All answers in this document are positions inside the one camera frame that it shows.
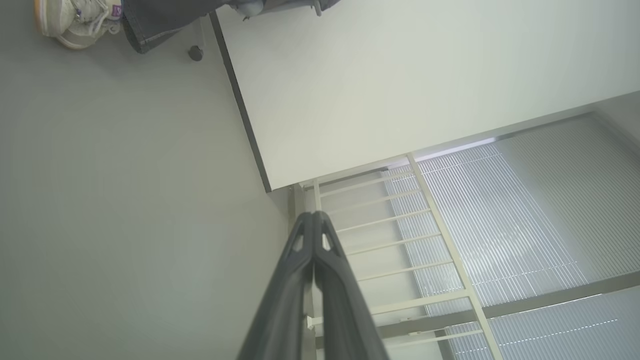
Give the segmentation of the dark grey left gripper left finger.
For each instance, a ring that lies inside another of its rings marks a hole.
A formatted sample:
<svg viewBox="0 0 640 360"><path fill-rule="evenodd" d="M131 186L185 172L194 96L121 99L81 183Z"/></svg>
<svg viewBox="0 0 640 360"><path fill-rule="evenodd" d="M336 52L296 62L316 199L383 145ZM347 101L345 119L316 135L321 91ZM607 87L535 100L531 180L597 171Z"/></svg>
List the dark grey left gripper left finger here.
<svg viewBox="0 0 640 360"><path fill-rule="evenodd" d="M295 220L237 360L302 360L313 241L313 215L304 212Z"/></svg>

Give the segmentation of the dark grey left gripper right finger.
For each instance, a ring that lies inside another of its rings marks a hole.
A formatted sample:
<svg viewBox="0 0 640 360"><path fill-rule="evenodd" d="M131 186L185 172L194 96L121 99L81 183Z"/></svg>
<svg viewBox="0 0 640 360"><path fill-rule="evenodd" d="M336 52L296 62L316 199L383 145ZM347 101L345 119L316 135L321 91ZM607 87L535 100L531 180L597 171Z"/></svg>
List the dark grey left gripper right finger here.
<svg viewBox="0 0 640 360"><path fill-rule="evenodd" d="M315 282L322 292L324 360L390 360L329 215L313 214Z"/></svg>

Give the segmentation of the white metal railing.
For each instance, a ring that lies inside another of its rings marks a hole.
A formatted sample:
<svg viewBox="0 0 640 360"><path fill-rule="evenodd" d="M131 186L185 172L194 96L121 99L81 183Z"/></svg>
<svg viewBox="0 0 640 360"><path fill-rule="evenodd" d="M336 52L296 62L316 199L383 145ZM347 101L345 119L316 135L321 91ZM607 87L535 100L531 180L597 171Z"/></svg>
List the white metal railing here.
<svg viewBox="0 0 640 360"><path fill-rule="evenodd" d="M400 246L402 244L409 244L418 240L441 238L446 247L446 251L448 253L448 258L446 260L441 260L439 262L428 263L428 264L423 264L419 266L412 266L411 268L398 269L391 272L382 273L379 275L372 275L372 276L368 276L367 279L375 280L375 279L402 274L405 272L422 271L425 269L432 269L442 265L452 264L454 265L455 273L457 275L457 278L459 278L461 282L462 288L457 291L444 292L439 295L420 297L413 300L400 301L397 303L380 305L370 309L370 314L382 315L384 313L400 312L400 311L418 308L418 307L426 307L430 305L436 305L439 303L466 299L469 301L471 305L471 310L473 312L473 315L471 318L473 319L473 321L478 323L479 328L478 330L464 332L464 333L454 333L453 335L434 336L432 338L419 339L416 341L385 344L384 349L394 350L394 349L400 349L403 347L419 346L422 344L430 344L430 343L436 343L441 341L447 341L455 338L470 337L472 335L483 335L486 342L487 350L491 354L492 359L504 360L503 355L501 353L501 349L499 348L498 342L496 341L496 338L490 328L489 321L482 308L482 304L480 303L480 299L478 298L477 292L473 287L473 284L466 272L466 269L464 268L460 253L457 247L455 246L454 241L451 238L450 231L448 230L445 224L445 221L442 218L442 214L439 208L437 207L434 196L430 191L430 188L422 174L422 171L418 166L418 162L416 162L413 153L405 153L405 155L394 157L394 160L400 161L400 164L402 164L402 166L409 165L410 170L405 171L403 173L394 174L388 177L381 177L375 180L360 182L352 186L341 187L340 189L328 191L326 193L322 192L321 190L320 178L318 177L313 178L313 180L310 180L308 183L311 189L313 189L315 210L320 211L322 209L322 198L326 198L327 196L336 195L336 194L340 194L347 191L352 191L365 186L374 185L375 183L389 182L390 180L395 178L403 178L403 177L414 178L418 186L418 189L414 192L421 194L423 200L426 203L425 209L417 210L417 211L402 214L402 215L392 216L390 218L378 219L377 221L350 227L350 229L351 230L361 229L368 226L373 226L375 224L395 222L400 219L407 219L410 217L427 214L432 216L435 223L436 232L434 234L428 234L428 235L418 236L418 237L414 237L407 240L396 241L395 243L380 244L370 248L361 249L358 251L354 251L354 255L361 255L364 253L369 253L369 252L373 252L380 249L390 248L391 246Z"/></svg>

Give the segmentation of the ribbed translucent window pane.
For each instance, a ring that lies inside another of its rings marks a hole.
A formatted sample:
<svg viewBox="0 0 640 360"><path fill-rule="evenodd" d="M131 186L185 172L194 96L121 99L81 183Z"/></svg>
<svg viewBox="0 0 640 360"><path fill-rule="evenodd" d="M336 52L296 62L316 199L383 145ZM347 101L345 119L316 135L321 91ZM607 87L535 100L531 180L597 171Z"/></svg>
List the ribbed translucent window pane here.
<svg viewBox="0 0 640 360"><path fill-rule="evenodd" d="M416 162L484 309L640 272L640 154L592 117ZM640 285L487 316L503 360L640 360Z"/></svg>

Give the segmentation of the white panel with dark edge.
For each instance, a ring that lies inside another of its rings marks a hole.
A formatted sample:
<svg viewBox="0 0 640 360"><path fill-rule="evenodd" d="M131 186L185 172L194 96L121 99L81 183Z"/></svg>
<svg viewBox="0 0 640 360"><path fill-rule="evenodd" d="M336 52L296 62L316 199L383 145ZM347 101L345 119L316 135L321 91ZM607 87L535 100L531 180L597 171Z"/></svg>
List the white panel with dark edge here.
<svg viewBox="0 0 640 360"><path fill-rule="evenodd" d="M640 91L640 0L339 0L214 22L266 191Z"/></svg>

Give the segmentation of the dark jeans trouser leg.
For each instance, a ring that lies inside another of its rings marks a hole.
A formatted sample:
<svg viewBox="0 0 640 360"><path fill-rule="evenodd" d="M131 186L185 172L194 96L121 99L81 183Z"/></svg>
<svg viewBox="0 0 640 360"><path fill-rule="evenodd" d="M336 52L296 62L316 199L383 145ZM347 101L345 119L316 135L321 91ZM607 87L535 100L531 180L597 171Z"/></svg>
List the dark jeans trouser leg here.
<svg viewBox="0 0 640 360"><path fill-rule="evenodd" d="M146 54L227 0L122 0L122 28L135 52Z"/></svg>

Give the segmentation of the white sneaker shoe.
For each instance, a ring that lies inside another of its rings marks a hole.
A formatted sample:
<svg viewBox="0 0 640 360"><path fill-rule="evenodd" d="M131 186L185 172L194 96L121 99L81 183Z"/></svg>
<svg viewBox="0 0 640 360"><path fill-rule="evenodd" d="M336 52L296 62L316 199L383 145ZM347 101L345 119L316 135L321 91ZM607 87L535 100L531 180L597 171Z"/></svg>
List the white sneaker shoe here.
<svg viewBox="0 0 640 360"><path fill-rule="evenodd" d="M71 50L93 46L103 35L118 34L122 0L33 0L36 29Z"/></svg>

